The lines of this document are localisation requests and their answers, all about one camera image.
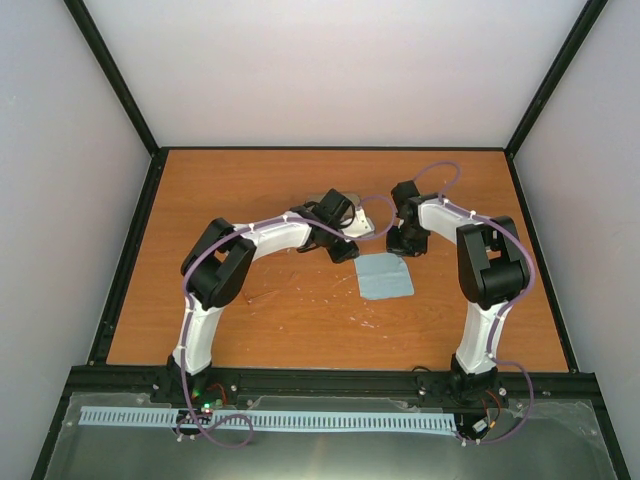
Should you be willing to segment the light blue cleaning cloth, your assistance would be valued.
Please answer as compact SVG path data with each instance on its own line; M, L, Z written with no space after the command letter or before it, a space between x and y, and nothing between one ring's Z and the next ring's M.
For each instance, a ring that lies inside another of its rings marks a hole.
M415 292L406 262L392 253L361 255L354 261L360 296L386 300Z

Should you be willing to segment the brown fabric sunglasses pouch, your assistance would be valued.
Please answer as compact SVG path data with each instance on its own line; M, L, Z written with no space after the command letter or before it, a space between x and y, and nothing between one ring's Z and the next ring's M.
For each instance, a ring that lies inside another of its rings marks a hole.
M355 197L331 189L325 194L312 194L307 197L304 206L320 220L330 225L346 228L356 217Z

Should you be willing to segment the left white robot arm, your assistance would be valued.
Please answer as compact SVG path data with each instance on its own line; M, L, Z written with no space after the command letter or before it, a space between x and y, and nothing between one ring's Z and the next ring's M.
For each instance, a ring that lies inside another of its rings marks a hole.
M335 189L256 223L213 220L181 266L184 318L160 390L190 403L206 395L203 372L212 364L220 318L241 293L254 261L284 250L322 248L340 264L358 257L356 240L371 231L362 207Z

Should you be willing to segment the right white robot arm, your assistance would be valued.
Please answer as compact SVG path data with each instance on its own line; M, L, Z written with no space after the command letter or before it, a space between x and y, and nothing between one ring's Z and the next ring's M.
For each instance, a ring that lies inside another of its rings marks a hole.
M398 183L391 196L399 222L386 234L389 253L424 255L433 233L456 247L458 281L468 308L447 391L462 403L495 385L504 323L516 300L532 287L533 260L509 216L484 217L443 195L422 195L412 180Z

